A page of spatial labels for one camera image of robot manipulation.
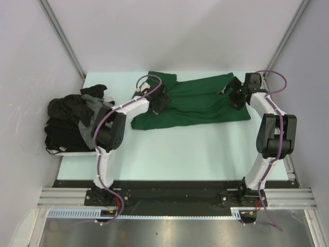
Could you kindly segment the green t shirt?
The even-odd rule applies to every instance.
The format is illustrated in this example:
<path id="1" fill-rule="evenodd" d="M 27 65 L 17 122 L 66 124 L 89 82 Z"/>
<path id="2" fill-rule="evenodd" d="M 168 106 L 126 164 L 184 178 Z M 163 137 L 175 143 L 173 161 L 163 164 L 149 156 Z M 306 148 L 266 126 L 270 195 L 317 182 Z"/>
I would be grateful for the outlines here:
<path id="1" fill-rule="evenodd" d="M 216 75 L 190 81 L 177 80 L 176 74 L 149 71 L 161 78 L 171 101 L 156 115 L 147 111 L 131 121 L 134 130 L 153 130 L 199 124 L 248 121 L 251 116 L 244 106 L 235 110 L 228 95 L 219 95 L 234 73 Z"/>

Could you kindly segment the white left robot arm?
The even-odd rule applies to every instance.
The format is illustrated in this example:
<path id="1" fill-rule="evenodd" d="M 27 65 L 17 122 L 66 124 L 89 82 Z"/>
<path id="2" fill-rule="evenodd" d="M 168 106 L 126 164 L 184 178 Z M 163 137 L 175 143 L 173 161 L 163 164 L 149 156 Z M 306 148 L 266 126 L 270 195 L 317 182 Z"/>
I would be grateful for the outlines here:
<path id="1" fill-rule="evenodd" d="M 127 103 L 116 107 L 103 106 L 99 110 L 92 129 L 97 175 L 91 191 L 101 205 L 107 206 L 114 199 L 113 192 L 109 190 L 114 182 L 112 168 L 116 150 L 123 142 L 126 125 L 147 112 L 158 115 L 170 101 L 163 83 L 151 86 L 144 82 L 137 88 L 137 95 Z"/>

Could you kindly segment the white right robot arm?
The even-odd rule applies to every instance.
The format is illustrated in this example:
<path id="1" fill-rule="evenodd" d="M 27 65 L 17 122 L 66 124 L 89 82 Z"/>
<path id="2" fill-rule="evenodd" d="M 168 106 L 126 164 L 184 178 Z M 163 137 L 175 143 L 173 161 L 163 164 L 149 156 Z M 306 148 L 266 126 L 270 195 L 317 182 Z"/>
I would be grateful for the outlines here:
<path id="1" fill-rule="evenodd" d="M 228 95 L 236 110 L 251 106 L 262 119 L 256 138 L 258 156 L 236 190 L 221 192 L 222 204 L 260 205 L 266 201 L 264 188 L 270 172 L 294 150 L 297 117 L 285 113 L 273 102 L 270 92 L 263 87 L 260 73 L 246 73 L 244 82 L 233 77 L 218 94 Z"/>

